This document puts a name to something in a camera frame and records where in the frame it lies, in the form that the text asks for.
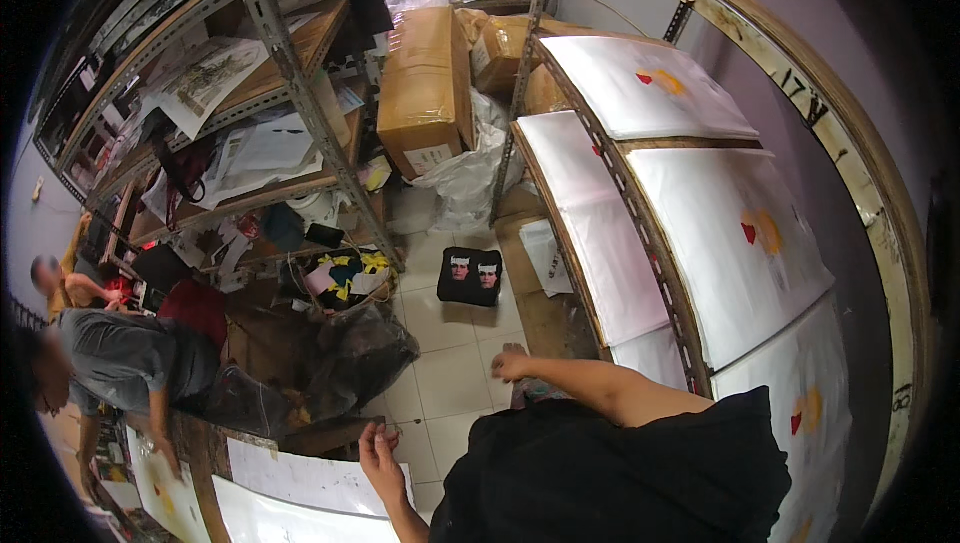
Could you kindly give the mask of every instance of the black t-shirt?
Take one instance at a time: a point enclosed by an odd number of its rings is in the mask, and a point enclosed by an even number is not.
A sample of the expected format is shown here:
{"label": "black t-shirt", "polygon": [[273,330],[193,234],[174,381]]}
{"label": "black t-shirt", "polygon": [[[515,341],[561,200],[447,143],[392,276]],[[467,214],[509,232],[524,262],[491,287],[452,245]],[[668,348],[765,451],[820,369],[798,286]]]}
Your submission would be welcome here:
{"label": "black t-shirt", "polygon": [[503,258],[499,251],[448,247],[443,250],[437,297],[440,301],[493,308],[500,295],[502,277]]}
{"label": "black t-shirt", "polygon": [[621,429],[572,400],[477,420],[432,543],[766,541],[790,489],[769,389]]}

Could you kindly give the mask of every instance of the hand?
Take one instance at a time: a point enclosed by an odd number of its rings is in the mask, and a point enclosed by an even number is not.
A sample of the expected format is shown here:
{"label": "hand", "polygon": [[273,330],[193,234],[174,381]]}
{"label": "hand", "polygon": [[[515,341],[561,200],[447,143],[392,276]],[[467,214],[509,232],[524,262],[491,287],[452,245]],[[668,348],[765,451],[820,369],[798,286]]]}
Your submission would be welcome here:
{"label": "hand", "polygon": [[153,438],[153,453],[162,454],[170,465],[170,471],[174,473],[174,478],[181,480],[180,459],[177,452],[174,451],[174,444],[165,436],[155,436]]}
{"label": "hand", "polygon": [[83,487],[83,492],[90,498],[93,505],[102,508],[100,496],[97,494],[97,475],[93,474],[89,464],[83,465],[81,463],[79,466],[79,484]]}
{"label": "hand", "polygon": [[490,374],[494,379],[503,379],[504,383],[522,381],[530,375],[530,356],[522,351],[508,351],[496,355],[490,365]]}
{"label": "hand", "polygon": [[123,301],[123,298],[124,298],[123,291],[108,290],[108,291],[105,291],[104,293],[105,295],[103,296],[103,300],[106,301],[107,304],[116,303],[117,305],[119,305],[120,302]]}
{"label": "hand", "polygon": [[399,432],[388,433],[384,425],[373,422],[367,424],[360,435],[360,467],[384,506],[408,501],[406,478],[394,460],[394,450],[400,442]]}

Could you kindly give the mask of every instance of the bare foot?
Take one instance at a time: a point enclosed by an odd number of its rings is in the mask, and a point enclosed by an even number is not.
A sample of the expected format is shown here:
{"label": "bare foot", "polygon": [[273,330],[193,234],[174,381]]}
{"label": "bare foot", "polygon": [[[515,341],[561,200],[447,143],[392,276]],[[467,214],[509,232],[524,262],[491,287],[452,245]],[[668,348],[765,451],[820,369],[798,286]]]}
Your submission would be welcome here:
{"label": "bare foot", "polygon": [[503,351],[507,353],[527,355],[527,350],[523,348],[523,345],[519,343],[504,343]]}

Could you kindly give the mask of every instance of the cardboard box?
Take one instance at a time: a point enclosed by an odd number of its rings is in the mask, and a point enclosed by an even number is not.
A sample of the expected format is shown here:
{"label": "cardboard box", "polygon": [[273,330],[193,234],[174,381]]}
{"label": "cardboard box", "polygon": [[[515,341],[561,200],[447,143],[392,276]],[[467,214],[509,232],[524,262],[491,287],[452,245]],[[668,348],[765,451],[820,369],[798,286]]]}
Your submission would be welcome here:
{"label": "cardboard box", "polygon": [[[470,52],[470,68],[477,91],[487,95],[513,93],[529,24],[526,16],[489,17]],[[567,30],[580,33],[589,29],[568,22],[540,19],[543,33],[565,34]],[[534,68],[538,63],[539,60],[534,58]]]}
{"label": "cardboard box", "polygon": [[474,149],[470,56],[453,8],[404,12],[390,33],[376,132],[404,177]]}
{"label": "cardboard box", "polygon": [[537,66],[531,72],[523,107],[530,116],[573,109],[546,66]]}

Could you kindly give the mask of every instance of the folded black t-shirt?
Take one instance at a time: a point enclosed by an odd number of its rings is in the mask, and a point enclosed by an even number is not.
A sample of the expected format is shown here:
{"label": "folded black t-shirt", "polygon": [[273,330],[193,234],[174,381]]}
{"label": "folded black t-shirt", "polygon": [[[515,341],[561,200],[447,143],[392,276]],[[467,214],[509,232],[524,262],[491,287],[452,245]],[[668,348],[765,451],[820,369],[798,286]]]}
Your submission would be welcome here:
{"label": "folded black t-shirt", "polygon": [[499,251],[448,247],[443,250],[437,297],[440,301],[493,308],[500,295],[502,276],[503,258]]}

